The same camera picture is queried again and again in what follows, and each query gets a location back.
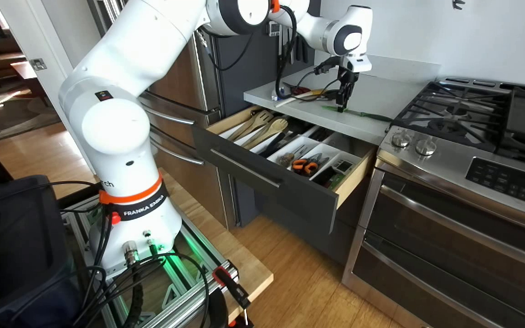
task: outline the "open drawer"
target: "open drawer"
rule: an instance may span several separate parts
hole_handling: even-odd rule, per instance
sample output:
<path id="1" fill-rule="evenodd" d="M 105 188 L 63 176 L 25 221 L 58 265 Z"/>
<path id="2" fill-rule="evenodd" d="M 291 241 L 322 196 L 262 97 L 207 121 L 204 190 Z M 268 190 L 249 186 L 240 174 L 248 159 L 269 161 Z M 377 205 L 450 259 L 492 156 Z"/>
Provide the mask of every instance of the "open drawer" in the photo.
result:
<path id="1" fill-rule="evenodd" d="M 304 217 L 306 225 L 310 225 L 310 236 L 330 234 L 333 230 L 337 208 L 364 179 L 373 157 L 373 148 L 313 126 L 299 132 L 297 137 L 268 157 L 260 157 L 259 152 L 262 152 L 273 139 L 280 139 L 279 134 L 249 150 L 240 145 L 244 145 L 244 139 L 257 135 L 257 130 L 246 134 L 242 139 L 228 141 L 240 125 L 248 125 L 249 119 L 260 112 L 264 110 L 248 108 L 209 126 L 207 130 L 197 126 L 193 134 L 200 157 L 224 174 L 248 185 L 262 197 L 289 208 L 299 214 L 299 217 Z M 295 157 L 311 159 L 315 156 L 324 156 L 324 159 L 317 161 L 319 168 L 313 176 L 297 176 L 291 172 L 289 163 Z M 328 170 L 335 170 L 339 176 L 335 183 L 331 179 L 328 185 L 330 188 L 315 181 Z"/>

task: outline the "kitchen cabinet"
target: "kitchen cabinet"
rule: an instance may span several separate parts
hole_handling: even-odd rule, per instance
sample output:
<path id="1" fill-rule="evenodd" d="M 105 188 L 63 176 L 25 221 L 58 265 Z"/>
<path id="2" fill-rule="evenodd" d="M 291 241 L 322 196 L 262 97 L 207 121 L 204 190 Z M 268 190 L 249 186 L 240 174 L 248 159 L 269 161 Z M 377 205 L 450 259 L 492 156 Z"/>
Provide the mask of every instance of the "kitchen cabinet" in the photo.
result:
<path id="1" fill-rule="evenodd" d="M 341 219 L 339 214 L 359 212 L 357 186 L 372 168 L 375 148 L 280 114 L 271 117 L 304 128 L 273 154 L 260 156 L 273 139 L 280 137 L 279 134 L 249 150 L 246 145 L 257 130 L 229 141 L 235 130 L 262 112 L 266 110 L 253 106 L 209 128 L 195 126 L 193 135 L 200 159 L 242 185 L 242 194 L 235 196 L 238 203 L 255 205 L 255 212 L 279 221 L 302 241 L 342 263 L 351 241 L 353 221 Z M 289 166 L 289 157 L 315 161 L 319 168 L 311 176 L 299 176 Z M 319 183 L 328 174 L 331 174 L 331 181 Z"/>

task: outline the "stove knob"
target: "stove knob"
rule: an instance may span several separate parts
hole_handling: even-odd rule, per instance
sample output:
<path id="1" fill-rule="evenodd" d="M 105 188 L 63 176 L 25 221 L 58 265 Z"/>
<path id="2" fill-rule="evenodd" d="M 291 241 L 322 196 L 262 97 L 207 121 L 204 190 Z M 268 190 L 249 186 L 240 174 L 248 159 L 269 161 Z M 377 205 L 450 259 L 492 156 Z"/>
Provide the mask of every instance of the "stove knob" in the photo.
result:
<path id="1" fill-rule="evenodd" d="M 393 148 L 408 148 L 408 145 L 410 145 L 410 135 L 408 134 L 393 134 L 392 135 L 392 146 Z"/>
<path id="2" fill-rule="evenodd" d="M 437 143 L 434 139 L 423 139 L 423 141 L 415 143 L 413 150 L 421 157 L 432 157 L 434 152 L 437 150 Z"/>

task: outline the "oven door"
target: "oven door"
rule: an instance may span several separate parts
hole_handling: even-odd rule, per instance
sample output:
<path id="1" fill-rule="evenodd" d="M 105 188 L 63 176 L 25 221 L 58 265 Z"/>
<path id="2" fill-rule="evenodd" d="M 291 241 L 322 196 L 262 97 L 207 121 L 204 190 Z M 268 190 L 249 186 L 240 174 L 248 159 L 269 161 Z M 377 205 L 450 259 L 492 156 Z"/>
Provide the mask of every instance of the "oven door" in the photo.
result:
<path id="1" fill-rule="evenodd" d="M 351 290 L 373 289 L 432 327 L 525 327 L 525 228 L 379 170 L 368 194 Z"/>

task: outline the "oven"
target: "oven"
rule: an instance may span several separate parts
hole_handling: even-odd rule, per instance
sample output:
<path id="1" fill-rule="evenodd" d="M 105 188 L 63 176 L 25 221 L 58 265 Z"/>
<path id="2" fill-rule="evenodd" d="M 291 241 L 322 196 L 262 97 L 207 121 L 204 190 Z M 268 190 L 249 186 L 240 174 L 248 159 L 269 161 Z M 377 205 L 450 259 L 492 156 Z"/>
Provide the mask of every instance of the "oven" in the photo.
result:
<path id="1" fill-rule="evenodd" d="M 525 327 L 525 225 L 463 196 L 379 161 L 342 283 L 404 327 Z"/>

